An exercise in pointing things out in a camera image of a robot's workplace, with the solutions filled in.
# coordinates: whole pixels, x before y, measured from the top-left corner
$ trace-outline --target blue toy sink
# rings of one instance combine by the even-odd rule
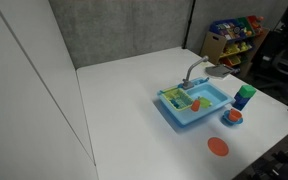
[[[162,91],[159,91],[157,93],[158,97],[162,101],[162,103],[165,105],[165,107],[169,110],[169,112],[175,117],[176,123],[180,127],[187,126],[188,124],[195,122],[199,120],[200,118],[216,111],[217,109],[225,106],[226,104],[232,102],[234,99],[223,92],[222,90],[218,89],[216,86],[214,86],[212,83],[203,80],[203,78],[197,78],[194,80],[191,80],[191,82],[194,84],[194,87],[188,90],[184,90],[180,85],[174,86]],[[169,92],[178,92],[181,93],[181,96],[176,96],[174,94],[169,95]],[[179,97],[185,97],[185,102],[190,103],[186,104],[184,108],[179,109],[178,106],[174,106],[174,99],[172,97],[176,96],[176,100],[178,100]],[[204,97],[211,101],[212,105],[208,108],[200,107],[197,112],[194,112],[191,110],[191,105],[193,101],[199,97]]]

